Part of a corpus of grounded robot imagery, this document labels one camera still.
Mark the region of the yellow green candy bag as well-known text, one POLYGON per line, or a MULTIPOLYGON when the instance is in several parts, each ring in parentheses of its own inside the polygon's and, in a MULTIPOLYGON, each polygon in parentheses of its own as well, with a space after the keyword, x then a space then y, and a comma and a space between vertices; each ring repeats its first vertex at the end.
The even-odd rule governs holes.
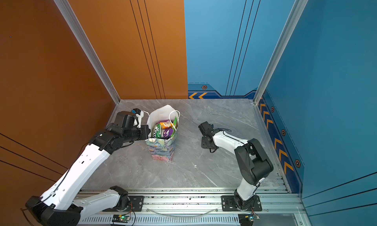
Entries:
POLYGON ((154 126, 152 138, 161 139, 162 136, 163 136, 163 131, 162 131, 162 128, 161 128, 161 124, 157 123, 154 126))

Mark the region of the green Lays chips bag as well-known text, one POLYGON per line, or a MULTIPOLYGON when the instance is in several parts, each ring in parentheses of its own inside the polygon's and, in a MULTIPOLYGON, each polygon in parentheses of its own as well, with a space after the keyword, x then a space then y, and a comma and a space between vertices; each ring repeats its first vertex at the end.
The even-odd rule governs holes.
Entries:
POLYGON ((174 131, 176 132, 177 128, 178 128, 178 118, 177 117, 174 119, 172 127, 173 127, 174 131))

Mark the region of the purple white snack bag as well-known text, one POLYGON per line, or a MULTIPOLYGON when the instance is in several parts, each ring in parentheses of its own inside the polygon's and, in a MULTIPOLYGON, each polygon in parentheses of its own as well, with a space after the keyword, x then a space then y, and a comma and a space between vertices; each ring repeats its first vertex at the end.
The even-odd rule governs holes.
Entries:
POLYGON ((172 128, 169 128, 169 129, 162 129, 161 130, 161 138, 162 139, 169 139, 171 138, 171 136, 174 134, 175 130, 172 129, 172 128))

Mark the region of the floral white paper bag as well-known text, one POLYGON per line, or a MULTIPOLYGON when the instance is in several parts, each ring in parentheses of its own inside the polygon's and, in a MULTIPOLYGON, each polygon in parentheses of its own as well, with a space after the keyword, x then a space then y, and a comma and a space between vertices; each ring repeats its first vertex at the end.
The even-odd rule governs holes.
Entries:
POLYGON ((169 120, 171 122, 174 121, 175 118, 180 118, 180 112, 174 109, 170 105, 165 105, 155 111, 153 111, 147 120, 147 125, 151 130, 151 134, 149 138, 146 140, 146 145, 149 149, 149 152, 154 160, 166 161, 170 162, 173 158, 173 154, 176 147, 176 138, 178 136, 178 128, 177 131, 171 136, 171 138, 165 139, 156 139, 152 138, 154 126, 165 120, 169 120))

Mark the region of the orange cracker snack packet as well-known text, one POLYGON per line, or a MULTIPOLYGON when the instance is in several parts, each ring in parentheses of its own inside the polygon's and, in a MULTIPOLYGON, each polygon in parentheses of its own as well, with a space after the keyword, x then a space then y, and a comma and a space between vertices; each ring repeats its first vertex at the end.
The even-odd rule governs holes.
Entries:
POLYGON ((159 125, 162 129, 170 129, 173 128, 173 123, 169 120, 159 122, 159 125))

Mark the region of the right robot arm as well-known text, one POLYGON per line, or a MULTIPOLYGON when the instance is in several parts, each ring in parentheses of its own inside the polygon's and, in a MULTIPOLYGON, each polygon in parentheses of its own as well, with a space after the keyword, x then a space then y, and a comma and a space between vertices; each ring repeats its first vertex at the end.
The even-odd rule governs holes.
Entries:
POLYGON ((217 128, 208 122, 198 126, 201 147, 211 153, 222 148, 235 155, 242 181, 234 191, 233 199, 225 196, 223 211, 262 211, 256 191, 274 170, 274 165, 257 139, 245 140, 228 133, 228 129, 217 128))

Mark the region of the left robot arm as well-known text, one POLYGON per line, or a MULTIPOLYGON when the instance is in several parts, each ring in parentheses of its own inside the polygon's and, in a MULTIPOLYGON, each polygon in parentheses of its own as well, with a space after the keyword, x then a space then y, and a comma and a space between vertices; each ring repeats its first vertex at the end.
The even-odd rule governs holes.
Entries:
POLYGON ((113 123, 98 131, 65 174, 41 196, 32 196, 23 211, 28 211, 43 226, 76 226, 80 220, 106 209, 131 208, 128 192, 113 186, 101 194, 76 200, 87 180, 119 149, 148 139, 148 125, 141 123, 144 111, 133 109, 116 114, 113 123))

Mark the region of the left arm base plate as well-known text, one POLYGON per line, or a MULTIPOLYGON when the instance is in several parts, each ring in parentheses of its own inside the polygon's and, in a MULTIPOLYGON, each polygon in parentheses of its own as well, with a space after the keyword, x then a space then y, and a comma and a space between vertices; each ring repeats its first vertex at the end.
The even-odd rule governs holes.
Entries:
POLYGON ((103 210, 103 212, 141 212, 144 204, 144 196, 128 196, 127 204, 117 205, 113 208, 103 210))

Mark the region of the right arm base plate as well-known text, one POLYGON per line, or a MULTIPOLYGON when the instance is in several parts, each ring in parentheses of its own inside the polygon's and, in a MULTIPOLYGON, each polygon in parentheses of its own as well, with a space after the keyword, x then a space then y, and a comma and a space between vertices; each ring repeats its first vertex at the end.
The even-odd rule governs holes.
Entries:
POLYGON ((248 200, 242 200, 239 196, 225 195, 221 196, 222 210, 225 212, 230 211, 252 211, 261 212, 262 203, 258 195, 253 195, 248 200))

